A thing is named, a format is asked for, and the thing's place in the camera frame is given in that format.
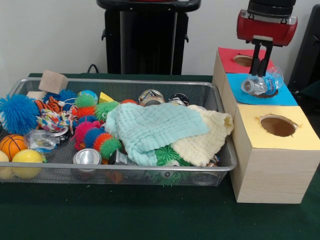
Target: blue paper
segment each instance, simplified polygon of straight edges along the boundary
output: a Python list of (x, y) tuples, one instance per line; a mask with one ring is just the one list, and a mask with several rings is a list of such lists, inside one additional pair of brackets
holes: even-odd
[(248, 74), (228, 73), (231, 90), (235, 99), (239, 103), (251, 105), (278, 105), (278, 106), (298, 106), (295, 98), (290, 93), (286, 85), (278, 89), (278, 94), (271, 98), (258, 98), (241, 90), (241, 83), (246, 80)]

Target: mint green washcloth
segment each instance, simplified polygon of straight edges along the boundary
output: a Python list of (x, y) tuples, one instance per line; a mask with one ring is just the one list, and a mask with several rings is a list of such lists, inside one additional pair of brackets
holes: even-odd
[(121, 140), (128, 157), (142, 166), (157, 165), (156, 149), (209, 132), (197, 111), (171, 103), (121, 104), (108, 113), (105, 130)]

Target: wire mesh basket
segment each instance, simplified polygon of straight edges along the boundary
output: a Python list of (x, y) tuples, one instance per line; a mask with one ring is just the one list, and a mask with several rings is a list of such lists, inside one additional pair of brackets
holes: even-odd
[[(38, 91), (40, 78), (23, 79), (16, 83), (10, 95), (26, 95)], [(91, 90), (97, 95), (108, 94), (115, 101), (138, 99), (147, 89), (160, 91), (167, 100), (176, 93), (188, 96), (190, 103), (208, 110), (224, 112), (218, 89), (206, 82), (167, 82), (140, 80), (69, 79), (67, 88), (76, 93)], [(0, 139), (8, 133), (0, 130)], [(13, 183), (55, 184), (123, 184), (167, 186), (218, 186), (228, 171), (237, 165), (236, 152), (231, 137), (217, 156), (218, 167), (195, 166), (131, 166), (131, 165), (81, 165), (73, 164), (77, 153), (74, 140), (63, 142), (53, 150), (47, 163), (0, 162), (0, 181)], [(20, 172), (18, 177), (6, 179), (9, 172)]]

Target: red paper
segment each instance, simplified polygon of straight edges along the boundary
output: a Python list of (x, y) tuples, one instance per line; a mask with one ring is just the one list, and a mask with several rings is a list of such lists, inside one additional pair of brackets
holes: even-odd
[[(237, 64), (234, 61), (234, 57), (238, 55), (246, 55), (253, 57), (254, 55), (254, 50), (253, 49), (230, 49), (230, 48), (218, 48), (220, 59), (224, 68), (224, 71), (227, 74), (248, 74), (250, 72), (250, 67), (245, 67)], [(259, 58), (260, 60), (264, 59), (266, 54), (266, 50), (260, 50), (259, 53)], [(268, 68), (274, 67), (274, 63), (269, 61)]]

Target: plastic bottle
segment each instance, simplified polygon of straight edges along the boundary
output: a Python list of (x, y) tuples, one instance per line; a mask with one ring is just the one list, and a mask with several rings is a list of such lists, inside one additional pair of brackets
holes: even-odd
[(273, 67), (264, 77), (249, 75), (242, 82), (241, 89), (250, 95), (273, 95), (284, 85), (283, 73), (279, 67)]

